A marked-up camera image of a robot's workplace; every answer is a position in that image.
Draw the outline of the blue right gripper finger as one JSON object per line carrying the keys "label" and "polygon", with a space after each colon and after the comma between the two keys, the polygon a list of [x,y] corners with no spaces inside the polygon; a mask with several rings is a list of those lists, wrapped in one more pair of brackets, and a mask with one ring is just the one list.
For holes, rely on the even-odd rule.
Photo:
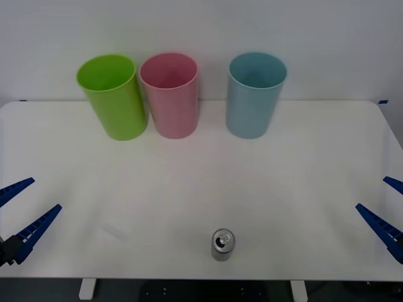
{"label": "blue right gripper finger", "polygon": [[402,263],[402,232],[358,203],[355,208],[387,247],[394,259]]}
{"label": "blue right gripper finger", "polygon": [[392,177],[384,177],[383,182],[394,188],[399,193],[403,194],[403,182]]}

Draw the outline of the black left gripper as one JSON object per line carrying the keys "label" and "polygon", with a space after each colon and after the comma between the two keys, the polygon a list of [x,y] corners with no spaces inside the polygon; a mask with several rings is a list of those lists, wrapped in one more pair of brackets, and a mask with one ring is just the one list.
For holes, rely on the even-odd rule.
{"label": "black left gripper", "polygon": [[[34,178],[29,177],[0,189],[0,207],[2,208],[34,182]],[[24,262],[61,210],[61,205],[55,205],[22,231],[1,242],[1,266],[5,264],[11,266],[14,263],[21,264]]]}

